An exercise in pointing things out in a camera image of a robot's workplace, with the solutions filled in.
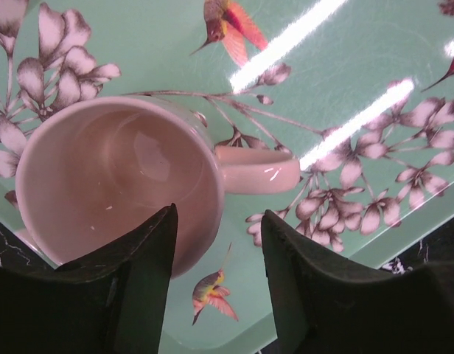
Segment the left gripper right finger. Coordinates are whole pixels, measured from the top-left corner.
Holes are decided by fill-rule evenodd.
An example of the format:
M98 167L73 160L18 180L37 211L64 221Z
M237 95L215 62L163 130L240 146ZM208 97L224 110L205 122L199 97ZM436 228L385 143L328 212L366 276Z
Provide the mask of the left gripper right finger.
M271 211L261 236L282 353L454 353L454 262L376 270Z

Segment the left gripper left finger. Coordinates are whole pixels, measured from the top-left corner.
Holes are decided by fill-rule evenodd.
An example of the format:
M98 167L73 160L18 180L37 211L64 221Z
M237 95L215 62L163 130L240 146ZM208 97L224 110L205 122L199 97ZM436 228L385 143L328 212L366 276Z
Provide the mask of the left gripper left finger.
M0 266L0 353L157 353L175 205L53 271Z

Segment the pink mug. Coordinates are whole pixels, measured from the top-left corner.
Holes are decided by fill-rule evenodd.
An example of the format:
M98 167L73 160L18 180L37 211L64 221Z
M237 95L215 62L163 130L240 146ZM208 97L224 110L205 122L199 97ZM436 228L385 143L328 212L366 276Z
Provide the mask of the pink mug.
M191 269L217 236L225 196L287 192L299 160L271 149L216 146L188 109L153 97L98 97L43 122L15 177L18 207L55 264L178 210L172 275Z

